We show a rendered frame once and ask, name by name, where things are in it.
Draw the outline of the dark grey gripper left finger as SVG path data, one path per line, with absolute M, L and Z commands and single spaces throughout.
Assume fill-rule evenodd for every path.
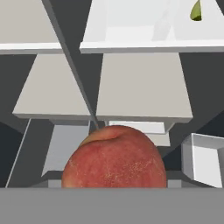
M 31 182 L 32 188 L 61 188 L 62 171 L 47 171 Z

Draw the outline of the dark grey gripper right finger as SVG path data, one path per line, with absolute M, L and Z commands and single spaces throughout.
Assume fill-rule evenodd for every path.
M 182 171 L 167 171 L 168 188 L 205 187 L 204 184 L 188 178 Z

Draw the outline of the red-orange peach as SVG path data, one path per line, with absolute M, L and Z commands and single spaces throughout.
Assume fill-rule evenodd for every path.
M 145 134 L 108 126 L 89 135 L 69 158 L 62 186 L 165 188 L 165 166 Z

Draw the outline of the white fridge door bin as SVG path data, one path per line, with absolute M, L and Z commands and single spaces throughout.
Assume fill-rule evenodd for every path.
M 224 187 L 224 137 L 192 133 L 181 144 L 181 162 L 189 179 Z

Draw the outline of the grey fridge drawer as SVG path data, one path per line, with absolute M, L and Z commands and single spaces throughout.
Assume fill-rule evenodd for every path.
M 89 121 L 53 121 L 54 128 L 42 174 L 63 171 L 68 159 L 88 136 Z

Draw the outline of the white fridge drawer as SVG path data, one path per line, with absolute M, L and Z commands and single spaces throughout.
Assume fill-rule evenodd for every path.
M 170 129 L 172 122 L 131 122 L 131 121 L 106 121 L 107 126 L 122 125 L 142 131 L 156 146 L 170 146 Z

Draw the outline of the pale grey fridge shelf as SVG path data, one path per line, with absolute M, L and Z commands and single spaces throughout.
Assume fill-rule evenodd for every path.
M 88 107 L 64 54 L 39 54 L 18 97 L 19 118 L 87 120 Z
M 187 123 L 193 119 L 176 53 L 105 54 L 96 115 L 102 120 Z

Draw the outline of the grey fridge centre divider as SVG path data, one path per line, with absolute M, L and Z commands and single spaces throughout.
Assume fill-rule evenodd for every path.
M 52 23 L 52 27 L 56 32 L 57 38 L 59 39 L 59 42 L 60 42 L 60 45 L 62 47 L 63 53 L 65 54 L 66 60 L 67 60 L 69 66 L 70 66 L 70 68 L 73 72 L 73 76 L 77 81 L 77 84 L 78 84 L 78 87 L 79 87 L 80 92 L 82 94 L 82 97 L 83 97 L 83 99 L 84 99 L 84 101 L 87 105 L 87 109 L 88 109 L 88 111 L 91 115 L 91 120 L 93 121 L 95 128 L 98 130 L 99 129 L 99 124 L 98 124 L 97 118 L 94 115 L 94 111 L 91 107 L 91 104 L 88 100 L 88 96 L 87 96 L 87 94 L 85 92 L 85 89 L 83 87 L 81 77 L 79 76 L 79 73 L 77 71 L 77 67 L 75 66 L 75 63 L 74 63 L 74 61 L 72 59 L 72 56 L 71 56 L 71 53 L 69 52 L 68 46 L 66 44 L 65 37 L 62 33 L 62 30 L 60 29 L 59 22 L 58 22 L 55 14 L 54 14 L 53 6 L 52 6 L 50 0 L 41 0 L 41 1 L 42 1 L 43 5 L 45 7 L 47 16 L 50 18 L 50 21 Z

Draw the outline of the white fridge shelf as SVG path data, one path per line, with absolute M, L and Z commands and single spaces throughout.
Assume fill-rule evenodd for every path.
M 63 53 L 41 0 L 0 0 L 0 54 Z
M 200 0 L 93 0 L 82 53 L 203 53 L 224 51 L 224 6 Z

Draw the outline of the yellow-green lemon wedge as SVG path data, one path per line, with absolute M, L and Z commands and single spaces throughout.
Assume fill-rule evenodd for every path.
M 201 13 L 201 5 L 200 0 L 197 0 L 194 6 L 192 7 L 190 13 L 190 19 L 193 21 L 201 21 L 202 20 L 202 13 Z

